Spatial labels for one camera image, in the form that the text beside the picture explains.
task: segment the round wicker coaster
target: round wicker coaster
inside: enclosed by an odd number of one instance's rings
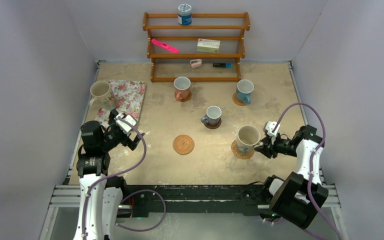
[[[236,140],[234,140],[234,141],[232,142],[231,149],[232,149],[233,155],[235,155],[235,157],[237,157],[238,159],[250,159],[250,158],[254,155],[254,151],[248,153],[247,155],[241,155],[241,154],[239,154],[239,153],[236,151]]]
[[[216,125],[210,125],[208,123],[204,123],[204,126],[206,126],[206,128],[208,129],[218,129],[220,127],[220,125],[222,125],[222,119],[220,118],[220,120],[218,120],[217,124]]]
[[[190,91],[189,95],[187,95],[187,97],[185,99],[182,99],[179,102],[183,102],[184,103],[184,102],[189,101],[191,98],[192,98],[192,92]]]
[[[233,102],[238,106],[245,106],[246,105],[245,103],[238,100],[238,98],[236,97],[236,92],[233,94],[232,99],[233,99]]]
[[[194,147],[194,140],[188,135],[179,135],[173,141],[173,148],[180,155],[189,154],[194,150]]]

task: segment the pink highlighter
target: pink highlighter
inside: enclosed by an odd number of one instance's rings
[[[167,50],[169,50],[170,52],[173,52],[173,53],[175,53],[175,54],[177,54],[177,53],[179,52],[179,50],[178,50],[177,48],[174,48],[174,47],[172,47],[172,46],[170,46],[170,45],[168,45],[168,44],[166,44],[166,43],[160,42],[160,41],[158,41],[158,40],[155,39],[155,38],[153,38],[153,39],[151,40],[151,43],[153,43],[153,44],[155,44],[155,45],[157,45],[157,46],[159,46],[159,47],[162,47],[163,49],[167,49]]]

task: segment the folded cloth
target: folded cloth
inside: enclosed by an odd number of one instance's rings
[[[142,81],[110,80],[109,85],[117,102],[117,112],[132,115],[139,120],[147,84]],[[110,111],[100,108],[95,120],[107,128],[109,117]]]

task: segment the white wall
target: white wall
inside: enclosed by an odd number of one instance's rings
[[[294,72],[326,125],[321,165],[350,238],[384,239],[384,0],[328,1]]]
[[[0,0],[0,239],[38,239],[95,69],[63,0]]]
[[[110,61],[144,61],[147,33],[142,30],[144,12],[175,13],[181,0],[65,0],[93,56]],[[327,0],[189,0],[195,13],[249,12],[251,30],[245,33],[246,60],[289,61],[304,44]],[[169,31],[157,34],[167,35]],[[223,30],[176,31],[176,35],[223,35]],[[220,51],[228,41],[222,42]],[[196,42],[179,48],[196,49]],[[232,52],[236,47],[229,47]]]

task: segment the box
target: box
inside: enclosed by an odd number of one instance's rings
[[[199,38],[198,39],[198,48],[196,50],[199,52],[218,54],[219,48],[220,48],[220,41]]]

